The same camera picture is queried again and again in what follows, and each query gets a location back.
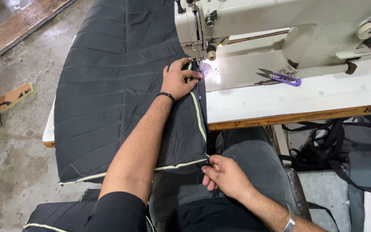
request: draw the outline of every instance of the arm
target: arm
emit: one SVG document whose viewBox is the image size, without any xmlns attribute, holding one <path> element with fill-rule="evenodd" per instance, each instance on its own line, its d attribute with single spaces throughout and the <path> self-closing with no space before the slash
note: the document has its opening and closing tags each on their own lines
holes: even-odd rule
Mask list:
<svg viewBox="0 0 371 232">
<path fill-rule="evenodd" d="M 219 187 L 225 195 L 239 201 L 262 220 L 271 231 L 283 231 L 289 221 L 289 212 L 285 207 L 257 191 L 234 160 L 212 155 L 210 163 L 212 167 L 202 167 L 205 174 L 203 184 L 208 185 L 209 191 Z M 326 230 L 297 216 L 293 232 L 299 231 Z"/>
<path fill-rule="evenodd" d="M 170 93 L 179 100 L 194 88 L 198 79 L 186 83 L 184 78 L 202 76 L 191 70 L 181 70 L 190 61 L 183 58 L 174 61 L 170 69 L 164 68 L 161 92 Z M 127 192 L 147 205 L 162 131 L 171 107 L 172 101 L 167 96 L 160 95 L 152 102 L 108 167 L 99 198 L 110 192 Z"/>
</svg>

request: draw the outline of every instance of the silver bracelet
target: silver bracelet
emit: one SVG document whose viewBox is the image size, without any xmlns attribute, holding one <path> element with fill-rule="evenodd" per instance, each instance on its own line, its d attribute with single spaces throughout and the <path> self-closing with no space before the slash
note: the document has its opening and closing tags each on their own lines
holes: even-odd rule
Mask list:
<svg viewBox="0 0 371 232">
<path fill-rule="evenodd" d="M 296 224 L 296 214 L 291 210 L 290 206 L 286 204 L 287 209 L 289 210 L 289 221 L 286 224 L 286 227 L 283 229 L 283 232 L 291 232 L 294 229 Z"/>
</svg>

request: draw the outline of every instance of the sewing machine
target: sewing machine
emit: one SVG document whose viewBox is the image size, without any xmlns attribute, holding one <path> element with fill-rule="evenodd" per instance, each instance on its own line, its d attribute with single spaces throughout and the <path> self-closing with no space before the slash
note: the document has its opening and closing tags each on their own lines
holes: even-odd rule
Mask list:
<svg viewBox="0 0 371 232">
<path fill-rule="evenodd" d="M 367 0 L 176 0 L 175 24 L 207 91 L 272 81 L 257 68 L 304 78 L 353 73 L 350 62 L 371 59 Z"/>
</svg>

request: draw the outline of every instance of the hand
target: hand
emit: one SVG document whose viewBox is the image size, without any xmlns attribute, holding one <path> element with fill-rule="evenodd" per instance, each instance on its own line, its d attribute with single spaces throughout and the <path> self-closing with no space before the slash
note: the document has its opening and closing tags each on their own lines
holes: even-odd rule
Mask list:
<svg viewBox="0 0 371 232">
<path fill-rule="evenodd" d="M 168 69 L 168 66 L 165 66 L 164 70 L 162 71 L 161 92 L 170 93 L 177 101 L 183 98 L 194 88 L 202 76 L 193 70 L 181 70 L 183 65 L 190 62 L 191 59 L 183 58 L 174 61 L 170 65 L 170 69 Z M 193 79 L 192 81 L 186 83 L 184 78 L 188 77 L 195 77 L 197 79 Z"/>
<path fill-rule="evenodd" d="M 205 174 L 203 185 L 208 185 L 207 190 L 213 191 L 219 187 L 225 195 L 240 202 L 257 191 L 233 159 L 212 155 L 210 164 L 212 167 L 201 168 Z"/>
</svg>

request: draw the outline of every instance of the quilted fabric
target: quilted fabric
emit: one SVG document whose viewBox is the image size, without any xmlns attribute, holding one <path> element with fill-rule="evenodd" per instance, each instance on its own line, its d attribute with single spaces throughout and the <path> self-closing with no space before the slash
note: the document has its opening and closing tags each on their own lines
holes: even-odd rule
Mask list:
<svg viewBox="0 0 371 232">
<path fill-rule="evenodd" d="M 173 3 L 96 0 L 88 11 L 56 92 L 60 184 L 102 181 L 117 150 L 160 92 L 163 68 L 186 57 L 177 37 Z M 207 159 L 205 118 L 201 81 L 174 105 L 157 168 L 177 170 L 193 163 L 190 171 Z"/>
</svg>

